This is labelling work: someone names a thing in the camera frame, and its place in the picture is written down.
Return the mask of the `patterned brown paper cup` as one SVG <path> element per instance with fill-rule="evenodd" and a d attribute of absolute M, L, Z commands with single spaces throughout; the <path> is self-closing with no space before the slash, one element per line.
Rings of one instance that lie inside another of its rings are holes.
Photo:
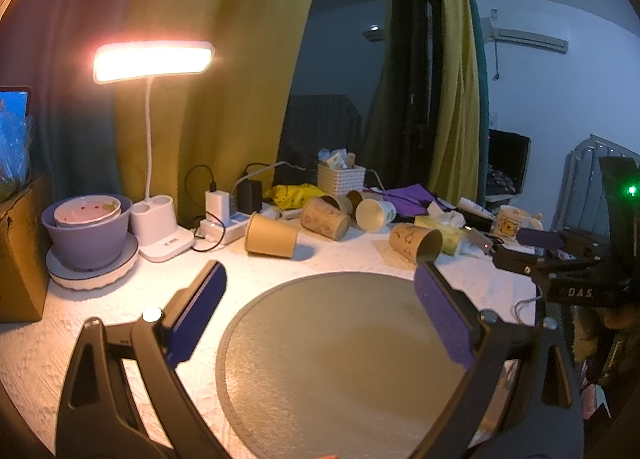
<path fill-rule="evenodd" d="M 314 233 L 334 241 L 347 234 L 350 219 L 335 206 L 320 199 L 311 199 L 300 214 L 300 225 Z"/>

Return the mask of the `black monitor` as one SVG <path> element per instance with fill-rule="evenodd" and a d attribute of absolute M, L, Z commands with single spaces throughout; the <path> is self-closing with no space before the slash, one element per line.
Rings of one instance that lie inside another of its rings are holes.
<path fill-rule="evenodd" d="M 505 130 L 490 130 L 488 141 L 487 196 L 523 191 L 530 138 Z"/>

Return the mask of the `yellow cloth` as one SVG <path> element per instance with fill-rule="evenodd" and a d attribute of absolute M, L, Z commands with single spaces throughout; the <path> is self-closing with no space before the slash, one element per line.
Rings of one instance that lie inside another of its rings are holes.
<path fill-rule="evenodd" d="M 275 185 L 264 192 L 262 196 L 280 208 L 282 211 L 298 210 L 303 208 L 310 200 L 320 198 L 324 192 L 311 184 L 303 185 Z"/>

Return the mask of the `yellow green curtain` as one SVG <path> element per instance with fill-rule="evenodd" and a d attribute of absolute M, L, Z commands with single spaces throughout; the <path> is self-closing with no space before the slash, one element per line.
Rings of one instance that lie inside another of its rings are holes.
<path fill-rule="evenodd" d="M 420 184 L 449 202 L 480 183 L 480 81 L 470 0 L 392 0 L 383 89 L 359 159 L 390 187 Z M 277 156 L 311 0 L 131 0 L 130 40 L 200 40 L 198 76 L 119 86 L 117 163 L 126 196 L 173 197 L 196 213 L 186 172 L 210 166 L 230 188 L 250 161 Z"/>

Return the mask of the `cardboard box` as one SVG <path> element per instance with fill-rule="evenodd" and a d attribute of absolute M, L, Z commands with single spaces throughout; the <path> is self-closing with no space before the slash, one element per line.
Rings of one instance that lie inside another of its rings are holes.
<path fill-rule="evenodd" d="M 51 239 L 41 224 L 41 214 L 50 204 L 48 175 L 35 178 L 1 203 L 2 323 L 32 323 L 42 318 L 49 284 L 44 258 Z"/>

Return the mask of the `white green paper cup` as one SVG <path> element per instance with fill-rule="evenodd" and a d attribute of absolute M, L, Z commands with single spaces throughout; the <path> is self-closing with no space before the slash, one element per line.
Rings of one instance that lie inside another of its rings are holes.
<path fill-rule="evenodd" d="M 389 223 L 397 214 L 395 205 L 386 200 L 364 199 L 356 208 L 356 222 L 367 233 L 377 233 Z"/>

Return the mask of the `white power strip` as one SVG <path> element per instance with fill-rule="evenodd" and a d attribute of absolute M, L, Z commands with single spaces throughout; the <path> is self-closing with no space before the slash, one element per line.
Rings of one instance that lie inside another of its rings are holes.
<path fill-rule="evenodd" d="M 203 237 L 208 242 L 230 245 L 230 243 L 245 236 L 249 220 L 250 214 L 236 212 L 230 216 L 229 224 L 226 228 L 222 228 L 216 220 L 202 219 L 195 234 Z"/>

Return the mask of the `plain brown paper cup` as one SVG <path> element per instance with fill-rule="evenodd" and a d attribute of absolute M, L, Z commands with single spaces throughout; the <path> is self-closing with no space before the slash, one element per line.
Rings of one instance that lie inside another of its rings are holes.
<path fill-rule="evenodd" d="M 245 231 L 247 253 L 290 259 L 295 251 L 297 229 L 262 214 L 253 213 Z"/>

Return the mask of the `white air conditioner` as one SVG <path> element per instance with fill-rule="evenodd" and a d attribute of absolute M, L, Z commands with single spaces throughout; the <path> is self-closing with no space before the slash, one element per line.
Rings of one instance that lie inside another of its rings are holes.
<path fill-rule="evenodd" d="M 570 25 L 566 21 L 551 20 L 520 23 L 491 20 L 492 36 L 498 42 L 528 46 L 567 54 L 570 49 Z"/>

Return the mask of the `brown paper cup behind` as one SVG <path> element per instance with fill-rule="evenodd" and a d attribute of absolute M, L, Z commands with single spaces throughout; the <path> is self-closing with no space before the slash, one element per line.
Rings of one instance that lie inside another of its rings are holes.
<path fill-rule="evenodd" d="M 366 199 L 378 200 L 381 199 L 381 196 L 378 193 L 367 190 L 350 190 L 345 196 L 324 194 L 320 199 L 334 206 L 334 208 L 337 208 L 337 210 L 340 210 L 342 213 L 354 217 L 360 202 Z"/>

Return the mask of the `white bear mug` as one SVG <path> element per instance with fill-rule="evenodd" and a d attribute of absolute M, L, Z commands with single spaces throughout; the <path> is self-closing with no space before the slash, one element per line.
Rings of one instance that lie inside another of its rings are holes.
<path fill-rule="evenodd" d="M 503 241 L 515 241 L 518 231 L 525 228 L 542 231 L 541 215 L 530 215 L 521 208 L 501 205 L 491 234 Z"/>

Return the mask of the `purple cloth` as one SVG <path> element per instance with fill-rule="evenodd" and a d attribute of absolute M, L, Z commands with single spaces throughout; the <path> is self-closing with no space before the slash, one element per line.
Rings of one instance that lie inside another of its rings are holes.
<path fill-rule="evenodd" d="M 401 217 L 427 215 L 428 207 L 432 203 L 435 203 L 444 212 L 449 212 L 454 209 L 450 203 L 439 199 L 435 193 L 432 193 L 420 184 L 387 189 L 381 193 L 381 197 L 384 200 L 392 202 Z"/>

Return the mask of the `white charger plug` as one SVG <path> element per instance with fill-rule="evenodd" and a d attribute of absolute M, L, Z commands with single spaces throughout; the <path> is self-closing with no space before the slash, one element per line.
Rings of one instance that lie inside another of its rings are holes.
<path fill-rule="evenodd" d="M 205 215 L 210 223 L 230 224 L 230 194 L 224 190 L 206 191 Z"/>

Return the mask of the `purple bowl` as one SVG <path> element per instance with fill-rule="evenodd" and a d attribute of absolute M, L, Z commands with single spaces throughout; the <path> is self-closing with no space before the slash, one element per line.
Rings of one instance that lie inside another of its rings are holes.
<path fill-rule="evenodd" d="M 111 264 L 122 253 L 129 229 L 132 201 L 119 194 L 103 196 L 115 196 L 122 201 L 122 211 L 117 216 L 96 225 L 80 227 L 56 225 L 54 210 L 65 200 L 49 205 L 41 214 L 41 224 L 47 229 L 53 242 L 53 249 L 64 264 L 82 271 L 92 271 Z"/>

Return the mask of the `round grey placemat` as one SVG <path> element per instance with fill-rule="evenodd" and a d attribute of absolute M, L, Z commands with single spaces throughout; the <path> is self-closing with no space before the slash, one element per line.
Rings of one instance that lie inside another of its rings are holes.
<path fill-rule="evenodd" d="M 405 458 L 463 377 L 411 280 L 335 273 L 246 304 L 220 341 L 222 410 L 259 458 Z"/>

